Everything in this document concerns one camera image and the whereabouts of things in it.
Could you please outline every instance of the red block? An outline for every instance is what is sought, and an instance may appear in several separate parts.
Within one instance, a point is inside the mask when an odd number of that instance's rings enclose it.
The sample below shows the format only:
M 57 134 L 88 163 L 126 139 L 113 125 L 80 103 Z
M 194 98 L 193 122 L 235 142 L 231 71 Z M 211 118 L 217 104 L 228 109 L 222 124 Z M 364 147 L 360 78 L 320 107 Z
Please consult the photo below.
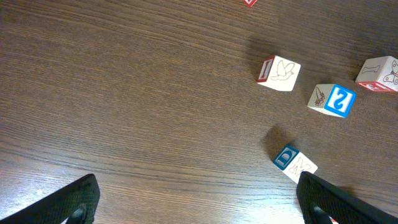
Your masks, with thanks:
M 395 93 L 395 90 L 393 90 L 392 88 L 389 88 L 379 82 L 357 82 L 357 83 L 371 91 L 384 92 L 384 93 L 385 92 Z
M 243 0 L 249 7 L 252 7 L 257 0 Z

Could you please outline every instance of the letter block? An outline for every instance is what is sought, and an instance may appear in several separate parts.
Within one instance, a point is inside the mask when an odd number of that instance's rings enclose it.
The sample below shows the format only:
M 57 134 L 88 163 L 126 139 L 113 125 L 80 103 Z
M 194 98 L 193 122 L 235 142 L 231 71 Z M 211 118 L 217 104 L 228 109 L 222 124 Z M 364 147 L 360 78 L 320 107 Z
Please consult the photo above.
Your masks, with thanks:
M 346 118 L 356 98 L 355 92 L 336 84 L 316 85 L 308 107 L 327 115 Z
M 303 171 L 313 174 L 318 169 L 317 165 L 311 162 L 309 158 L 290 145 L 284 147 L 273 160 L 273 163 L 296 184 L 299 183 L 300 174 Z
M 252 7 L 257 0 L 243 0 L 249 7 Z
M 257 83 L 278 91 L 292 91 L 301 65 L 277 55 L 266 58 Z
M 398 91 L 398 60 L 391 56 L 367 59 L 355 80 L 376 92 Z

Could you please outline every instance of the alphabet block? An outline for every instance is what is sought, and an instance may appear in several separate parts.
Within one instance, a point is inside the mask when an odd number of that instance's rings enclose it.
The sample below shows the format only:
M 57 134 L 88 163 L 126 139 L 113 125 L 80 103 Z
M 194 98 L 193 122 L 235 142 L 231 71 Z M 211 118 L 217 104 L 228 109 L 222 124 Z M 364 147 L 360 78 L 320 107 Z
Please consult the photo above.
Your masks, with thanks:
M 371 91 L 398 91 L 398 60 L 391 56 L 367 59 L 355 82 Z
M 262 64 L 257 83 L 278 91 L 292 91 L 301 65 L 280 56 L 271 56 Z
M 308 107 L 321 113 L 346 118 L 354 104 L 356 93 L 336 84 L 316 85 Z
M 273 163 L 296 184 L 299 183 L 300 174 L 303 171 L 313 174 L 318 169 L 317 165 L 311 162 L 309 158 L 290 145 L 284 147 L 273 160 Z
M 249 7 L 252 7 L 257 0 L 243 0 Z

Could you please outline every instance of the white block face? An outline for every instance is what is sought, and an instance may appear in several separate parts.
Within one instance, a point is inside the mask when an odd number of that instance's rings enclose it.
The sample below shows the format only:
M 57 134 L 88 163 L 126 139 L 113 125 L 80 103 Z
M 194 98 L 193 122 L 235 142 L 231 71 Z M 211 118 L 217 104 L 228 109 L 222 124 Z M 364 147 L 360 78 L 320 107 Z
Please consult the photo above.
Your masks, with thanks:
M 356 94 L 335 84 L 319 84 L 315 87 L 308 107 L 321 113 L 345 118 L 354 103 Z
M 279 56 L 264 61 L 258 84 L 278 90 L 292 91 L 301 65 Z
M 333 115 L 333 113 L 324 109 L 324 107 L 326 105 L 326 101 L 329 99 L 331 89 L 333 88 L 334 85 L 335 84 L 316 85 L 307 106 L 323 114 Z
M 391 56 L 367 59 L 355 82 L 372 91 L 398 91 L 398 60 Z
M 292 162 L 290 162 L 290 164 L 286 167 L 286 169 L 283 170 L 283 173 L 296 182 L 296 184 L 298 184 L 300 174 L 303 171 L 308 171 L 313 174 L 315 171 L 317 171 L 317 169 L 317 165 L 315 165 L 309 158 L 304 156 L 304 154 L 299 152 L 298 155 L 294 157 Z
M 299 182 L 300 174 L 303 171 L 313 174 L 318 169 L 317 165 L 309 158 L 290 145 L 283 148 L 273 160 L 273 163 L 296 184 Z
M 356 77 L 355 82 L 374 82 L 384 70 L 384 65 L 388 57 L 379 57 L 367 59 L 362 66 L 361 71 Z
M 377 81 L 384 86 L 398 91 L 398 60 L 388 57 L 383 70 L 381 71 Z

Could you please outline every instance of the blue block face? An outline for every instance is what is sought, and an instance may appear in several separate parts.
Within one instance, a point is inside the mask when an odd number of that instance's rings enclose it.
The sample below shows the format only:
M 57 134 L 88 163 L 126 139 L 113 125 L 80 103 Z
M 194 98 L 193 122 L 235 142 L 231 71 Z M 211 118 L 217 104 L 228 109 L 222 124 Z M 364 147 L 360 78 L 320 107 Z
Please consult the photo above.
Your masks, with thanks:
M 290 145 L 286 145 L 272 162 L 281 170 L 285 170 L 290 162 L 292 162 L 294 157 L 297 156 L 297 154 L 299 154 L 299 150 L 293 148 Z
M 325 109 L 346 118 L 353 106 L 356 93 L 346 88 L 334 85 L 331 89 L 329 99 L 325 104 Z

